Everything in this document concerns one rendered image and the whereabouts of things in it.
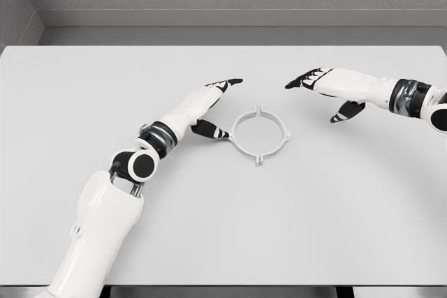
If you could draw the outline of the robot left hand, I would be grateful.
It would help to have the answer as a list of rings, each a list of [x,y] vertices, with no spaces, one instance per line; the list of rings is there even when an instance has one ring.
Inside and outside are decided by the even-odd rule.
[[[174,132],[180,141],[186,129],[198,135],[211,139],[229,137],[228,132],[210,123],[201,117],[221,98],[221,95],[234,84],[239,84],[243,79],[230,79],[207,84],[204,87],[190,93],[173,111],[165,114],[161,120]]]

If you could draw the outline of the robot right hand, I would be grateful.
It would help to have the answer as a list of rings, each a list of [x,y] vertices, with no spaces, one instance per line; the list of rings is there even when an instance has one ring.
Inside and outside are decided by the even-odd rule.
[[[321,95],[341,98],[345,103],[331,118],[335,124],[349,120],[362,112],[366,102],[381,106],[379,80],[371,75],[342,68],[316,68],[290,81],[285,88],[299,88],[316,91]]]

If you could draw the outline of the white pipe clamp half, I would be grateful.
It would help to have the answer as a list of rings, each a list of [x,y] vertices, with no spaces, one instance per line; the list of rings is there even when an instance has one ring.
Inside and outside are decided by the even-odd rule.
[[[255,162],[256,167],[261,166],[261,155],[255,154],[251,151],[246,150],[237,140],[236,129],[243,122],[248,119],[259,117],[261,115],[262,105],[255,105],[252,110],[241,114],[233,123],[232,128],[229,131],[229,136],[227,140],[235,147],[235,149],[245,158],[253,160]]]
[[[277,155],[291,138],[291,132],[289,131],[289,129],[287,129],[284,122],[276,114],[267,111],[262,105],[259,107],[259,116],[269,119],[270,121],[273,121],[281,131],[282,139],[279,145],[275,149],[258,155],[256,161],[257,166],[261,166],[264,160],[272,158],[273,156]]]

